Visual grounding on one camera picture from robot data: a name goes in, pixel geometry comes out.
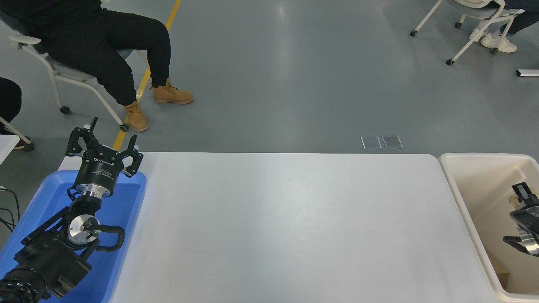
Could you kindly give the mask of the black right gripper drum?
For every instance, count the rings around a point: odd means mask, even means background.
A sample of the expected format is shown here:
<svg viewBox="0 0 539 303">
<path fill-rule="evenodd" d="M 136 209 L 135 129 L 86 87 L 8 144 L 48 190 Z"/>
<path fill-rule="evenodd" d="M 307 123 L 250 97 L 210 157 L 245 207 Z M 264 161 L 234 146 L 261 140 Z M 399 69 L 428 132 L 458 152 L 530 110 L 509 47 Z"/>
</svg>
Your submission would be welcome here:
<svg viewBox="0 0 539 303">
<path fill-rule="evenodd" d="M 510 213 L 510 218 L 524 230 L 539 230 L 539 206 L 526 206 Z"/>
</svg>

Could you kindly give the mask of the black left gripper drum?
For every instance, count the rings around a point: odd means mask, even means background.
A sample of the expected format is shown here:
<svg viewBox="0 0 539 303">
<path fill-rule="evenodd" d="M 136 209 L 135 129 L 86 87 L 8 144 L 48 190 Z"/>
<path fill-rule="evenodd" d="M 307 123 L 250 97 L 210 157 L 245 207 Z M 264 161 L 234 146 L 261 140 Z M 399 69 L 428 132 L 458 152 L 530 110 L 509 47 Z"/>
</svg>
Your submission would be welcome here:
<svg viewBox="0 0 539 303">
<path fill-rule="evenodd" d="M 117 151 L 104 147 L 102 151 L 88 149 L 83 153 L 83 160 L 74 182 L 77 191 L 85 191 L 90 186 L 100 186 L 106 191 L 114 191 L 123 164 L 111 160 Z"/>
</svg>

